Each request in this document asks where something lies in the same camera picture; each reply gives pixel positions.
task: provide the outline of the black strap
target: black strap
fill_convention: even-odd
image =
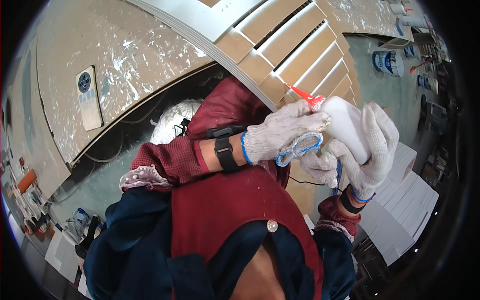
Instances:
[[[231,173],[240,170],[240,167],[233,159],[232,145],[228,141],[228,136],[218,137],[215,141],[215,155],[225,172]]]
[[[342,194],[340,195],[340,202],[342,203],[343,207],[346,210],[348,210],[349,212],[351,212],[353,214],[358,214],[365,207],[365,205],[360,207],[360,208],[354,207],[350,203],[350,200],[348,199],[347,190],[348,190],[348,186],[347,186],[346,189],[343,190]]]

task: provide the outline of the factory floor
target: factory floor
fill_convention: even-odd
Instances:
[[[417,86],[419,72],[413,74],[409,72],[410,68],[420,64],[421,60],[415,58],[404,59],[404,76],[393,77],[386,73],[380,73],[373,67],[372,53],[382,50],[378,48],[378,43],[375,40],[351,35],[346,36],[346,39],[350,44],[350,53],[355,61],[358,82],[361,86],[361,101],[357,105],[361,108],[364,103],[375,101],[381,107],[389,108],[389,116],[400,133],[400,141],[416,149],[420,144],[417,127],[420,119],[421,94],[426,94],[427,99],[434,97],[430,91],[425,91]],[[83,157],[78,164],[79,169],[75,172],[75,176],[73,175],[63,184],[57,198],[61,200],[70,194],[71,196],[66,201],[51,207],[52,218],[62,224],[72,216],[72,213],[78,207],[81,207],[91,214],[98,214],[104,220],[106,208],[121,198],[120,177],[129,171],[130,163],[135,158],[140,145],[150,141],[150,135],[154,127],[149,124],[149,120],[157,121],[158,116],[159,114],[155,115],[154,112],[152,116],[146,118],[143,122],[144,130],[142,132],[132,131],[134,125],[113,131],[108,143],[108,147],[112,148],[113,154],[118,150],[116,145],[120,145],[121,139],[119,136],[121,134],[134,136],[123,143],[123,150],[114,160],[107,163],[96,163],[94,166],[93,161]],[[100,151],[97,151],[97,153],[99,153],[97,158],[108,157]],[[313,207],[317,207],[318,203],[330,194],[331,189],[317,187]],[[318,219],[316,209],[314,209],[312,216],[315,222]]]

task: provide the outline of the red apron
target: red apron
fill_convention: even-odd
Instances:
[[[172,257],[198,253],[207,263],[241,225],[275,220],[300,241],[314,273],[314,299],[321,298],[323,267],[310,230],[290,195],[262,167],[217,173],[176,188],[171,206]]]

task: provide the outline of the white knit glove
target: white knit glove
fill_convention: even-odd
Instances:
[[[375,102],[363,107],[361,123],[372,157],[359,165],[348,147],[339,140],[332,140],[329,151],[340,158],[356,196],[367,200],[387,177],[392,168],[398,143],[398,130],[387,114]]]
[[[316,151],[307,151],[300,158],[300,167],[310,174],[320,184],[334,188],[338,185],[336,179],[338,173],[336,171],[337,160],[332,154],[325,152],[317,157]]]
[[[279,149],[307,132],[322,132],[330,123],[330,117],[318,112],[312,114],[304,99],[283,106],[268,115],[260,125],[247,128],[242,144],[249,163],[276,157]]]

